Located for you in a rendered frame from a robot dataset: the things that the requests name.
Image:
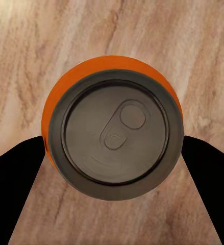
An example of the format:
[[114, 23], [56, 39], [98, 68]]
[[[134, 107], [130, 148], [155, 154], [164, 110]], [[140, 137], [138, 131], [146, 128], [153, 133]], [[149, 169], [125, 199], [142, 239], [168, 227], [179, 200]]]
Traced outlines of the can of soda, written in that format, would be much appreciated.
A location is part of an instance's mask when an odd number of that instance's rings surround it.
[[183, 113], [165, 77], [126, 56], [101, 56], [65, 73], [45, 102], [41, 134], [60, 175], [105, 201], [142, 196], [180, 157]]

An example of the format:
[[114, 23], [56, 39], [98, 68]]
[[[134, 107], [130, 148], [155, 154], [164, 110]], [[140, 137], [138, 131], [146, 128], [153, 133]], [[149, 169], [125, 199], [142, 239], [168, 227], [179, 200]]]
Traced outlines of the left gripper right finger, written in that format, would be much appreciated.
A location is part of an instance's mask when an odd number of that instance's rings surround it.
[[181, 153], [224, 245], [224, 153], [191, 136], [184, 136]]

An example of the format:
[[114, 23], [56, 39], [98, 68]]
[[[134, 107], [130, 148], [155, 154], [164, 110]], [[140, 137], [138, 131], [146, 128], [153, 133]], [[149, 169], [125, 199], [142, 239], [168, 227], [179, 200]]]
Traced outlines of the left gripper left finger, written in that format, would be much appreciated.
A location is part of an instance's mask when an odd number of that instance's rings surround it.
[[8, 245], [45, 156], [42, 136], [0, 156], [0, 245]]

